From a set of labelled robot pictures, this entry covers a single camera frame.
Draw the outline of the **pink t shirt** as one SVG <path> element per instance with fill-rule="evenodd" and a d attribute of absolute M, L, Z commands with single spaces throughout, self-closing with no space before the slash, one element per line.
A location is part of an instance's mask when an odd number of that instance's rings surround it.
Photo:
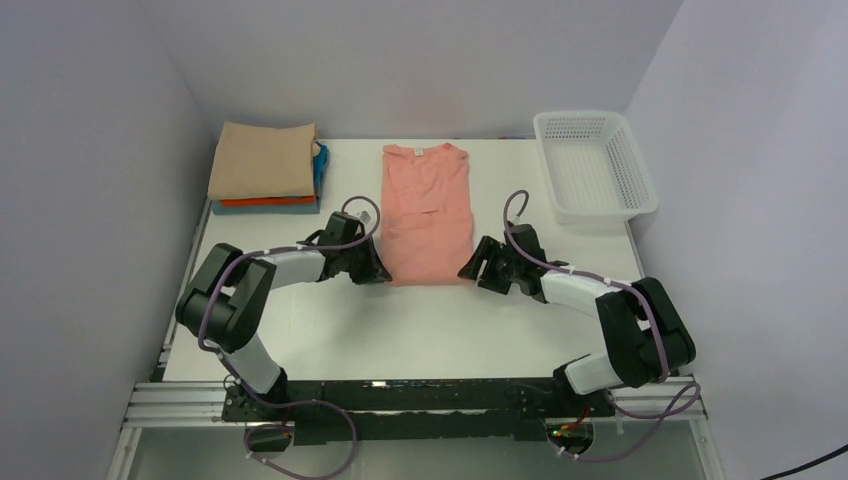
<path fill-rule="evenodd" d="M 383 147 L 380 257 L 394 286 L 459 284 L 473 253 L 466 151 Z"/>

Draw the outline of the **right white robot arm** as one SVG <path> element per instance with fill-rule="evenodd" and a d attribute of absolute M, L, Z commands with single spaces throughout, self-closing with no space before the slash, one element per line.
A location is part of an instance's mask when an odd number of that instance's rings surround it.
<path fill-rule="evenodd" d="M 603 350 L 563 365 L 565 379 L 551 388 L 552 404 L 564 415 L 578 413 L 590 394 L 659 382 L 696 357 L 694 341 L 658 279 L 627 283 L 550 261 L 529 224 L 508 224 L 501 241 L 483 237 L 458 276 L 502 295 L 517 286 L 542 304 L 598 321 Z"/>

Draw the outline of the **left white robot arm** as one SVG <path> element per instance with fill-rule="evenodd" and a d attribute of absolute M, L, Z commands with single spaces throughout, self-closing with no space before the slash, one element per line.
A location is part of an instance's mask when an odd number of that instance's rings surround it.
<path fill-rule="evenodd" d="M 288 377 L 258 333 L 269 294 L 339 274 L 355 285 L 392 279 L 364 220 L 337 211 L 324 228 L 293 246 L 244 252 L 215 245 L 185 287 L 175 318 L 249 391 L 248 407 L 272 420 L 286 409 Z"/>

